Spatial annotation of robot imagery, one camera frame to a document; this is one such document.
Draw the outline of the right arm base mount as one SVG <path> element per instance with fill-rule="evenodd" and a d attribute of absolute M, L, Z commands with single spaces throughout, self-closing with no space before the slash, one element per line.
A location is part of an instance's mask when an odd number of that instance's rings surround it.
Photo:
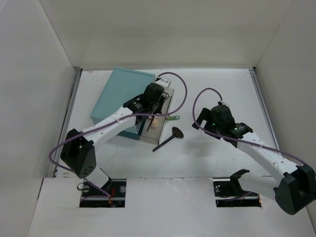
<path fill-rule="evenodd" d="M 261 207 L 257 193 L 245 191 L 239 184 L 239 178 L 249 173 L 241 169 L 229 177 L 213 178 L 216 207 Z"/>

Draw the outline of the black kabuki brush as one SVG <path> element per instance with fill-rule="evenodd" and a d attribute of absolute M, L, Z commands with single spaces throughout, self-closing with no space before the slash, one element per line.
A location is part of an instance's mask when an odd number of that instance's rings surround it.
<path fill-rule="evenodd" d="M 158 150 L 159 148 L 161 148 L 162 146 L 164 146 L 166 143 L 170 142 L 174 138 L 180 138 L 180 139 L 184 138 L 183 132 L 177 127 L 172 127 L 172 135 L 166 140 L 164 140 L 162 143 L 160 143 L 157 147 L 155 147 L 153 149 L 153 152 L 155 152 L 156 150 Z"/>

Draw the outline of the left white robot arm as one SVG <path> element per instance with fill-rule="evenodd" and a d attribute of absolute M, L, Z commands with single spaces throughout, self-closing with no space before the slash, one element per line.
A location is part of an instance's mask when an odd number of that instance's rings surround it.
<path fill-rule="evenodd" d="M 61 160 L 81 179 L 96 174 L 96 150 L 123 130 L 145 121 L 147 117 L 143 114 L 161 113 L 170 84 L 169 80 L 163 79 L 152 82 L 142 94 L 125 102 L 101 122 L 81 132 L 76 129 L 69 131 L 66 139 L 93 130 L 63 145 Z"/>

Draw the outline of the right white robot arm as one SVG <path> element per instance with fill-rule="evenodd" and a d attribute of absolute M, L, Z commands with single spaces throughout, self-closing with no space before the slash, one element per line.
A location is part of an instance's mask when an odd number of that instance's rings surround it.
<path fill-rule="evenodd" d="M 203 108 L 194 118 L 193 128 L 223 139 L 244 152 L 269 174 L 268 178 L 242 169 L 230 176 L 229 190 L 234 195 L 255 192 L 274 200 L 287 214 L 294 215 L 316 199 L 316 177 L 307 164 L 297 165 L 267 146 L 245 123 L 236 123 L 228 106 Z"/>

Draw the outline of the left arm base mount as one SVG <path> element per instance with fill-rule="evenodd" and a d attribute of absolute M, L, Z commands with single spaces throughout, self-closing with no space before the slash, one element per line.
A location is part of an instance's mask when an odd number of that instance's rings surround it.
<path fill-rule="evenodd" d="M 126 198 L 126 179 L 109 179 L 101 188 L 87 180 L 77 185 L 81 192 L 80 208 L 124 208 Z"/>

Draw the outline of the thin black makeup brush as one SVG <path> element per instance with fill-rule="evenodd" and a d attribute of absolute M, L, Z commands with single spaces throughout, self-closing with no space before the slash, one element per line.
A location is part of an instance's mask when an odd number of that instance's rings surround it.
<path fill-rule="evenodd" d="M 163 106 L 163 104 L 165 103 L 165 101 L 169 98 L 169 95 L 168 94 L 165 94 L 163 96 L 163 103 L 161 104 L 161 106 Z M 158 119 L 155 118 L 155 117 L 150 117 L 150 123 L 149 123 L 149 126 L 147 128 L 147 131 L 149 131 L 150 128 L 156 128 L 158 126 L 159 122 L 158 122 Z"/>

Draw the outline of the peach makeup sponge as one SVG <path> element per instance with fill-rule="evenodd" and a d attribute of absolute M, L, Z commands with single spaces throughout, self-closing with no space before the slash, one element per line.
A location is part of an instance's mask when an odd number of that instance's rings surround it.
<path fill-rule="evenodd" d="M 150 127 L 156 128 L 158 126 L 158 120 L 156 118 L 152 118 Z"/>

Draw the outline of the clear acrylic drawer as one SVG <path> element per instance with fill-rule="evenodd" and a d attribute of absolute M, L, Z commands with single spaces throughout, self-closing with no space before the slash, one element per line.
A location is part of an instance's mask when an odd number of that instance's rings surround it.
<path fill-rule="evenodd" d="M 170 111 L 170 104 L 172 101 L 172 96 L 174 93 L 174 89 L 168 89 L 167 93 L 169 94 L 169 98 L 167 101 L 164 103 L 164 106 L 162 108 L 162 113 L 166 114 Z M 165 117 L 156 117 L 158 119 L 158 126 L 156 128 L 150 128 L 149 131 L 147 131 L 147 128 L 150 123 L 150 118 L 148 118 L 146 121 L 143 121 L 140 129 L 139 129 L 139 141 L 153 144 L 153 145 L 158 145 L 159 140 L 163 131 L 163 127 L 165 124 Z"/>

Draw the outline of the teal makeup organizer box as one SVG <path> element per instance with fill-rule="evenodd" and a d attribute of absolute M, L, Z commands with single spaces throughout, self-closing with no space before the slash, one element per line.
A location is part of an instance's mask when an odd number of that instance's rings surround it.
<path fill-rule="evenodd" d="M 142 94 L 155 78 L 151 73 L 115 68 L 90 113 L 90 118 L 95 124 L 106 119 L 125 102 Z"/>

